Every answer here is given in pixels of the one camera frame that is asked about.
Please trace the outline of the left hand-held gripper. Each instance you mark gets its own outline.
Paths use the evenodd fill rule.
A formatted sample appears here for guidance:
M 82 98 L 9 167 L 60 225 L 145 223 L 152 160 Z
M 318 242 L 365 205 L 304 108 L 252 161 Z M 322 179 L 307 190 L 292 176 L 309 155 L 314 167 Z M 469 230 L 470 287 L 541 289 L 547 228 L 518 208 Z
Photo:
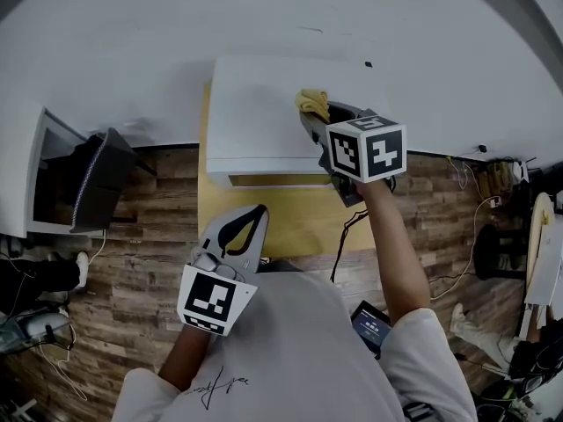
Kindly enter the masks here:
M 232 209 L 212 220 L 184 266 L 177 313 L 183 324 L 227 336 L 258 287 L 258 270 L 267 236 L 269 213 L 263 204 Z M 246 228 L 247 238 L 235 249 L 228 245 Z

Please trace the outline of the person's right forearm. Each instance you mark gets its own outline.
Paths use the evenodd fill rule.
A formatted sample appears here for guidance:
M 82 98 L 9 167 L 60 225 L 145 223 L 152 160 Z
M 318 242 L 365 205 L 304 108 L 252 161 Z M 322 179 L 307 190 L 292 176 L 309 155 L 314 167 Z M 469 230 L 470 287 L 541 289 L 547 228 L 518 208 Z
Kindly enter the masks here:
M 384 299 L 393 324 L 431 303 L 428 277 L 408 236 L 389 186 L 382 180 L 357 185 L 368 211 Z

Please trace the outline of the white box appliance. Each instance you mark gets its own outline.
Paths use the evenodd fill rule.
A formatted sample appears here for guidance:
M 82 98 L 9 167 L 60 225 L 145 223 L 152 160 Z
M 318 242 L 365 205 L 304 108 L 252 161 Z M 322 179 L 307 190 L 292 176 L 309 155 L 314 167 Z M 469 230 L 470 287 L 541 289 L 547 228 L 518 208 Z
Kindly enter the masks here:
M 537 258 L 525 302 L 531 305 L 550 305 L 562 268 L 563 222 L 556 219 L 541 230 Z

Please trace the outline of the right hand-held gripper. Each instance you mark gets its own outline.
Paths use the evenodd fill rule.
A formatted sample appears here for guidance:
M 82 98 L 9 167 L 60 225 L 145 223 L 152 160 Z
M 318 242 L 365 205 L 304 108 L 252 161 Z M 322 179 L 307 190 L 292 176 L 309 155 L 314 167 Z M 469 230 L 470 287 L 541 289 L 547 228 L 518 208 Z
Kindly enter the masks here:
M 299 113 L 315 144 L 322 148 L 318 165 L 346 207 L 362 202 L 359 183 L 392 178 L 406 171 L 406 126 L 371 109 L 328 102 L 329 122 L 315 113 Z

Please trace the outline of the small light wooden table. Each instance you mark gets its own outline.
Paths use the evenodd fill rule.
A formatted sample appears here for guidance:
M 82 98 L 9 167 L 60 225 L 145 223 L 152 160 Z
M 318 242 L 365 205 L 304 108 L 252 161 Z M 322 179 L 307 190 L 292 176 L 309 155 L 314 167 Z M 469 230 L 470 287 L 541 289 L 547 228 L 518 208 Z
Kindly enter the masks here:
M 197 223 L 202 235 L 209 222 L 237 207 L 264 204 L 269 224 L 263 252 L 270 257 L 334 254 L 344 223 L 364 205 L 346 208 L 337 193 L 325 188 L 223 189 L 206 171 L 211 83 L 203 88 L 198 158 Z

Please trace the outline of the person's left forearm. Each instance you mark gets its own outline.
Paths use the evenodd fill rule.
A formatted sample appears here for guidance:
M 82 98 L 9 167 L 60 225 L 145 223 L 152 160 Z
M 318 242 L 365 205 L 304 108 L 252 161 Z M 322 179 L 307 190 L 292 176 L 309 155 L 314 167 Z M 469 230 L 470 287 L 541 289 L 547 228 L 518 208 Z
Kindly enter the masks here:
M 206 358 L 211 338 L 208 331 L 184 325 L 157 375 L 180 392 L 188 390 Z

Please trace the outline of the black screen device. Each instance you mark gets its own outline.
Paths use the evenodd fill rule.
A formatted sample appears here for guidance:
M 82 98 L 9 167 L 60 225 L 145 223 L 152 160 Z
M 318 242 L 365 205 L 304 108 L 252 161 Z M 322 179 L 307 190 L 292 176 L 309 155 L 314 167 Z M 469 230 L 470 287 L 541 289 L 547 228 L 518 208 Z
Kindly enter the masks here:
M 351 323 L 363 343 L 378 360 L 384 339 L 391 331 L 390 318 L 370 303 L 362 301 L 353 312 Z

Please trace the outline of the person's white t-shirt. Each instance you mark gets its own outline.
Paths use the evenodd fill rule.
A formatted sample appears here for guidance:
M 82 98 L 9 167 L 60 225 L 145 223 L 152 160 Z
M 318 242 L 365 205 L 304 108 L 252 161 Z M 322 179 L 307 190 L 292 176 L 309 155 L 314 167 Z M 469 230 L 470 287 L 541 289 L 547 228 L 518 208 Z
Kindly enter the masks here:
M 443 422 L 477 422 L 464 375 L 431 309 L 401 317 L 375 359 L 338 289 L 308 273 L 260 273 L 230 334 L 190 388 L 127 373 L 112 422 L 406 422 L 428 404 Z

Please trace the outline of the person's dark trousers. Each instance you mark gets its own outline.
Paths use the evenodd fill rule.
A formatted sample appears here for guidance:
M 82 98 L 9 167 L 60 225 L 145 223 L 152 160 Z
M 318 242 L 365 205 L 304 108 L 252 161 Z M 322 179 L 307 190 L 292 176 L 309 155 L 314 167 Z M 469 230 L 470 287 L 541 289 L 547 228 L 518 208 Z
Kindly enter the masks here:
M 301 273 L 302 270 L 283 258 L 262 258 L 257 273 Z

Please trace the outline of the yellow cloth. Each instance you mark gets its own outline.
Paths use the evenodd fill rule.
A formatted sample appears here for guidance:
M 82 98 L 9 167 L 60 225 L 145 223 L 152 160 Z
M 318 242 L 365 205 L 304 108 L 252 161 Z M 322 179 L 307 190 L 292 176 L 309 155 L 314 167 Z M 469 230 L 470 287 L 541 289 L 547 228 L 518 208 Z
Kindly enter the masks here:
M 330 121 L 328 94 L 318 89 L 301 89 L 295 97 L 295 105 L 301 113 L 314 113 L 321 120 Z

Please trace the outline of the white microwave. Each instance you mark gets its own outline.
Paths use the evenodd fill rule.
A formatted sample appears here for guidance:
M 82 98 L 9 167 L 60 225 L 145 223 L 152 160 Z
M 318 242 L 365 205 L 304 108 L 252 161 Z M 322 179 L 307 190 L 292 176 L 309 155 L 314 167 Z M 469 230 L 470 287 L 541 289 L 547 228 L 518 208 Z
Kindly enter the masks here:
M 223 188 L 240 177 L 320 175 L 322 149 L 306 133 L 295 105 L 302 89 L 331 101 L 391 112 L 376 72 L 360 63 L 295 57 L 226 55 L 216 60 L 208 105 L 208 178 Z

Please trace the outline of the black jacket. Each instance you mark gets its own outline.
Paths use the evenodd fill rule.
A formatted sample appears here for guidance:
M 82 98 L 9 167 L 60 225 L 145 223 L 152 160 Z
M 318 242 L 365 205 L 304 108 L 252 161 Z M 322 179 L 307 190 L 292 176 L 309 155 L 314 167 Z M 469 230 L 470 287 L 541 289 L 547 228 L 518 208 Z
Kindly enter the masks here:
M 75 206 L 80 186 L 98 148 L 103 140 L 97 135 L 77 145 L 69 156 L 46 161 L 47 168 L 41 170 L 38 190 L 44 192 L 35 205 L 38 219 L 44 222 L 69 223 L 69 215 Z

